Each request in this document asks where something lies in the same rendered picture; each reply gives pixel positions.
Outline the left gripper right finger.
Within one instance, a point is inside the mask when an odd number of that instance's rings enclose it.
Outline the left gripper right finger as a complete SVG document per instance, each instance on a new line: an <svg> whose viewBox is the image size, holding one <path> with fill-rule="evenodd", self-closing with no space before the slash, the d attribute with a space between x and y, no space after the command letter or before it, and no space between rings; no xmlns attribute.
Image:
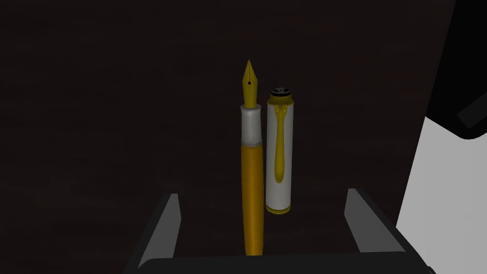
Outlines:
<svg viewBox="0 0 487 274"><path fill-rule="evenodd" d="M348 189L344 216L360 252L416 252L363 189Z"/></svg>

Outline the white and yellow pen cap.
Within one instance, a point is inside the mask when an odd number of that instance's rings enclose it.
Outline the white and yellow pen cap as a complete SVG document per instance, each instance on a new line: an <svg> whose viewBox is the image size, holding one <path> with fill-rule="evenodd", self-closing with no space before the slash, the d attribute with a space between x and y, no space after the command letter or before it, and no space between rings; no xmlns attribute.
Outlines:
<svg viewBox="0 0 487 274"><path fill-rule="evenodd" d="M291 208L294 101L287 88L275 88L267 100L265 205L276 215Z"/></svg>

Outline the yellow and white fountain pen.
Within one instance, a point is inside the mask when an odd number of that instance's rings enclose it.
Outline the yellow and white fountain pen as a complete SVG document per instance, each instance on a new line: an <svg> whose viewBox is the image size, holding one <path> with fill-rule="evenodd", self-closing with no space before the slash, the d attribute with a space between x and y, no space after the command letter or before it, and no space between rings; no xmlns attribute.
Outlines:
<svg viewBox="0 0 487 274"><path fill-rule="evenodd" d="M263 254L263 141L257 86L257 77L248 61L242 80L244 104L240 107L242 211L247 256Z"/></svg>

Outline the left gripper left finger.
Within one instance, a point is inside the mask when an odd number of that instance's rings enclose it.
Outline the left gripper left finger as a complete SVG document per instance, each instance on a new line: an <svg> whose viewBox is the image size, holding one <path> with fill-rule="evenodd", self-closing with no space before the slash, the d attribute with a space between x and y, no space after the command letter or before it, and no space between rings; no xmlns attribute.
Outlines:
<svg viewBox="0 0 487 274"><path fill-rule="evenodd" d="M180 224L178 194L164 194L130 256L127 268L140 268L151 259L172 258Z"/></svg>

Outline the dark brown wooden table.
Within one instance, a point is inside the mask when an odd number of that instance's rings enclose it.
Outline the dark brown wooden table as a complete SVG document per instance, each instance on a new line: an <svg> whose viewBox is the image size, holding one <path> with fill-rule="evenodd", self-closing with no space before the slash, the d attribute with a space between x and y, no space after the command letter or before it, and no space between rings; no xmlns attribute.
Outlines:
<svg viewBox="0 0 487 274"><path fill-rule="evenodd" d="M455 0L0 0L0 274L122 274L160 198L175 257L244 255L240 135L295 102L292 206L264 254L356 253L397 222Z"/></svg>

